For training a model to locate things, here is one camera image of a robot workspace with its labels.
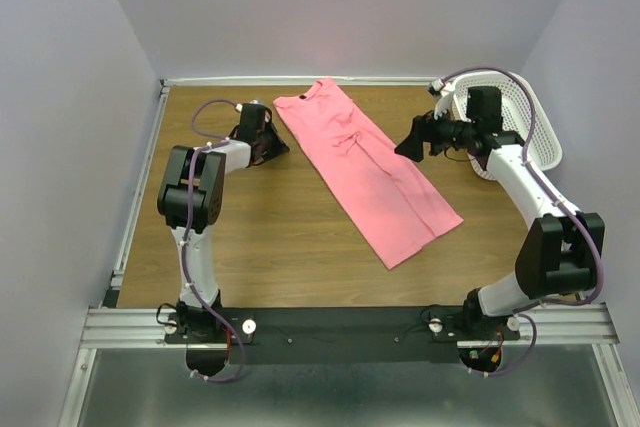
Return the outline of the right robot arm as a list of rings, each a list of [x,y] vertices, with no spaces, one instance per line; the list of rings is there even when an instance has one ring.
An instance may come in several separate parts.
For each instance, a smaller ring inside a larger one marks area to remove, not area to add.
[[[513,272],[467,295],[464,330],[473,332],[491,318],[505,319],[541,303],[564,304],[572,294],[585,292],[588,302],[595,300],[604,279],[602,217],[564,199],[529,159],[521,135],[504,128],[498,88],[470,88],[464,120],[450,117],[450,103],[445,95],[434,110],[414,117],[396,153],[420,162],[448,149],[466,151],[503,187],[528,228]]]

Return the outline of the white perforated plastic basket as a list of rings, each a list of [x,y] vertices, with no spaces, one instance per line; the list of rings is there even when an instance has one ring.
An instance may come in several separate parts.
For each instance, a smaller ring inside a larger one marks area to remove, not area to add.
[[[514,77],[526,89],[535,109],[533,136],[528,158],[542,171],[548,171],[562,160],[562,147],[531,85],[521,76]],[[517,131],[526,140],[531,126],[531,108],[522,88],[510,77],[490,70],[466,73],[448,81],[455,88],[450,113],[457,120],[468,121],[467,94],[471,87],[497,87],[502,95],[503,129]]]

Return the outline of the pink t shirt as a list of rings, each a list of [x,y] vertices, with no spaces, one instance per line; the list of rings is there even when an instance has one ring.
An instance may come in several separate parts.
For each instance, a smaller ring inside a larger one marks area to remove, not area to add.
[[[273,105],[340,206],[391,270],[463,223],[331,78]]]

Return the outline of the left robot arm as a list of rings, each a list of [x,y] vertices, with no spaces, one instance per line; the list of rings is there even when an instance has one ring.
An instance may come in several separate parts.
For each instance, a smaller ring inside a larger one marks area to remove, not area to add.
[[[289,151],[271,109],[256,100],[234,106],[238,124],[214,144],[171,149],[157,197],[179,256],[181,290],[169,319],[160,324],[172,343],[233,339],[213,313],[220,288],[213,267],[213,226],[219,218],[226,175],[259,166]]]

